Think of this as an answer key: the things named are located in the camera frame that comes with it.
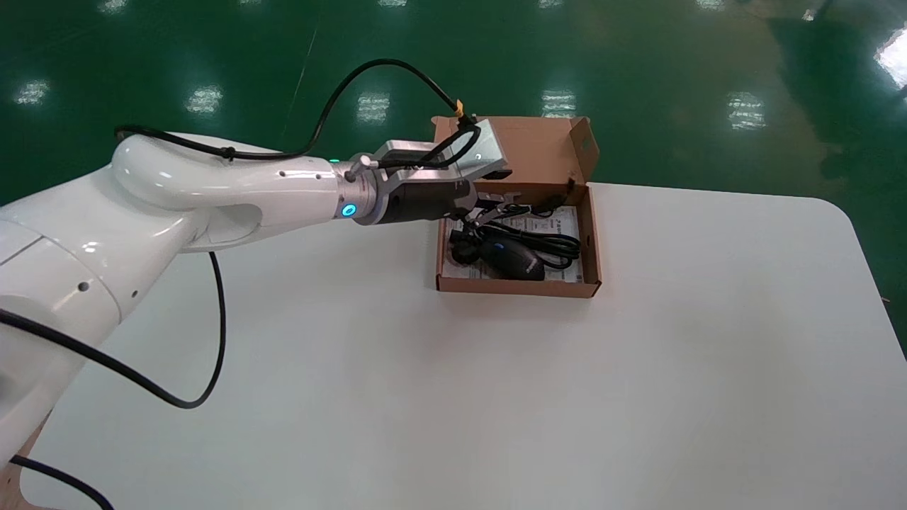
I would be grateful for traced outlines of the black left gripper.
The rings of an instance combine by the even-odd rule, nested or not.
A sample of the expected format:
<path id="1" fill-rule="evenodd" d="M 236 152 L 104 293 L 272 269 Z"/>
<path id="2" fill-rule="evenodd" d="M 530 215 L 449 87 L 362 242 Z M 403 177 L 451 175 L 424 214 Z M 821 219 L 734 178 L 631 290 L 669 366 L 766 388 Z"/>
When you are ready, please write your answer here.
<path id="1" fill-rule="evenodd" d="M 404 183 L 390 194 L 386 222 L 433 222 L 469 213 L 468 230 L 476 230 L 491 222 L 529 214 L 530 205 L 509 205 L 517 203 L 521 196 L 522 193 L 481 193 L 476 191 L 473 183 L 464 180 Z"/>

